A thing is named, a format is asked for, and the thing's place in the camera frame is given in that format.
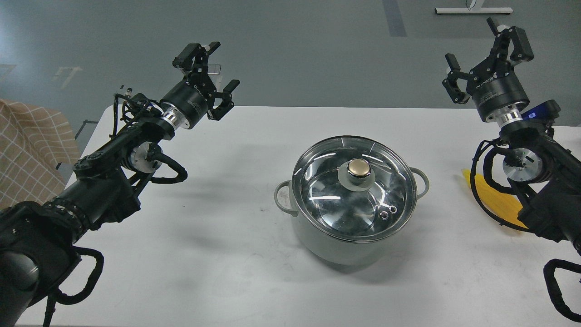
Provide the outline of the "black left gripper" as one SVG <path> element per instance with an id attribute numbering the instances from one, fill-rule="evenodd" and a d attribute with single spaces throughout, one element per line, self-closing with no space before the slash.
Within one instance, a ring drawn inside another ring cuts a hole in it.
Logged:
<path id="1" fill-rule="evenodd" d="M 209 56 L 221 46 L 220 42 L 208 45 L 190 43 L 174 58 L 172 65 L 183 73 L 178 82 L 162 99 L 162 118 L 174 129 L 192 129 L 208 112 L 209 120 L 220 121 L 232 108 L 232 92 L 240 85 L 231 80 L 218 92 L 209 75 Z M 222 100 L 214 108 L 216 99 Z"/>

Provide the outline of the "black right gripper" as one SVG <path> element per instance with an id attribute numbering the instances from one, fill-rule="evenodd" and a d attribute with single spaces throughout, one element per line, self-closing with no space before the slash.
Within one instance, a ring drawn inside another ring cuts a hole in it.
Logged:
<path id="1" fill-rule="evenodd" d="M 486 60 L 468 74 L 461 71 L 454 54 L 445 54 L 450 71 L 442 85 L 455 104 L 464 105 L 471 96 L 481 120 L 491 122 L 498 109 L 512 106 L 522 112 L 530 104 L 514 66 L 532 61 L 535 55 L 524 29 L 500 25 L 492 17 L 486 22 L 495 36 Z M 468 82 L 466 92 L 460 89 L 458 80 Z"/>

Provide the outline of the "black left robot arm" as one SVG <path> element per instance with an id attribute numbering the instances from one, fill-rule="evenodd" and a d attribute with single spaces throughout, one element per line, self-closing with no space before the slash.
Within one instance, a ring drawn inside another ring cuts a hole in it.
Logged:
<path id="1" fill-rule="evenodd" d="M 183 78 L 160 101 L 143 94 L 115 94 L 110 140 L 74 164 L 75 182 L 44 204 L 24 201 L 1 211 L 1 325 L 12 327 L 27 308 L 46 299 L 43 325 L 55 306 L 82 302 L 104 266 L 100 251 L 78 247 L 89 230 L 122 222 L 140 209 L 148 183 L 176 184 L 187 171 L 159 142 L 203 116 L 221 120 L 234 107 L 239 80 L 218 91 L 209 57 L 220 42 L 188 44 L 172 65 Z"/>

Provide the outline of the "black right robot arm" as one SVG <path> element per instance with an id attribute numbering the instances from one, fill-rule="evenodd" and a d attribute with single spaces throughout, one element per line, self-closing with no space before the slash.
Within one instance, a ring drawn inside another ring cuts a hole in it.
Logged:
<path id="1" fill-rule="evenodd" d="M 481 120 L 495 122 L 499 137 L 477 147 L 469 172 L 470 188 L 479 206 L 500 225 L 540 238 L 581 243 L 581 164 L 553 138 L 560 106 L 553 99 L 531 109 L 515 66 L 533 60 L 524 29 L 501 27 L 492 17 L 487 24 L 495 37 L 482 62 L 463 72 L 454 54 L 445 58 L 449 72 L 442 84 L 455 104 L 473 100 Z M 493 214 L 478 194 L 475 178 L 483 159 L 485 184 L 502 194 L 515 195 L 522 208 L 516 223 Z"/>

